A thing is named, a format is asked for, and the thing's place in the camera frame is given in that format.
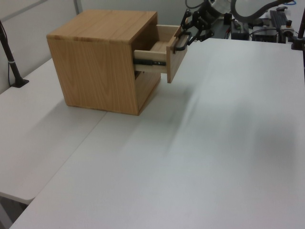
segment equipment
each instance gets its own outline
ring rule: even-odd
[[[276,43],[277,31],[276,28],[253,27],[252,41],[254,42],[271,42]]]
[[[8,63],[15,76],[15,83],[12,84],[11,86],[21,88],[22,86],[26,85],[29,81],[22,79],[22,77],[20,76],[20,73],[19,73],[17,65],[15,63],[13,54],[10,51],[8,38],[6,36],[6,32],[4,30],[4,27],[1,23],[1,21],[0,21],[0,40],[1,40],[4,52],[6,54],[6,57],[8,58]]]
[[[239,21],[231,22],[231,39],[232,40],[249,40],[249,26],[247,23],[241,23]]]
[[[225,13],[231,13],[240,22],[253,22],[255,19],[262,16],[268,9],[276,7],[283,3],[289,3],[293,0],[215,0],[211,3],[210,0],[204,0],[203,3],[196,7],[189,7],[187,0],[185,0],[186,10],[181,22],[182,32],[180,36],[184,34],[189,35],[187,45],[190,45],[193,41],[205,41],[212,37],[214,32],[211,30],[211,25]],[[191,12],[190,9],[197,9],[195,12]],[[190,22],[186,23],[186,19],[191,17]],[[192,27],[197,28],[198,32],[191,38],[192,34],[188,30]]]

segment drawer front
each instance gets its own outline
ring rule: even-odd
[[[154,41],[150,45],[149,51],[134,50],[134,70],[150,73],[166,73],[167,82],[171,83],[177,70],[187,52],[175,51],[175,46],[181,46],[187,41],[187,36],[177,38],[180,32],[180,26],[156,25],[149,31],[154,31],[157,34]]]

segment white table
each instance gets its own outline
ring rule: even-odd
[[[302,58],[192,44],[173,83],[139,117],[107,113],[11,229],[303,229]]]
[[[29,204],[106,114],[68,107],[53,61],[0,95],[0,196]]]

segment wooden box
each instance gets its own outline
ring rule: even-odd
[[[66,104],[139,115],[161,73],[172,82],[186,53],[173,51],[180,27],[157,21],[157,12],[86,10],[48,34]]]

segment drawer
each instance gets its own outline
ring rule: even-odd
[[[149,25],[132,43],[134,70],[166,73],[171,83],[187,52],[175,51],[187,42],[188,36],[177,38],[180,26]]]

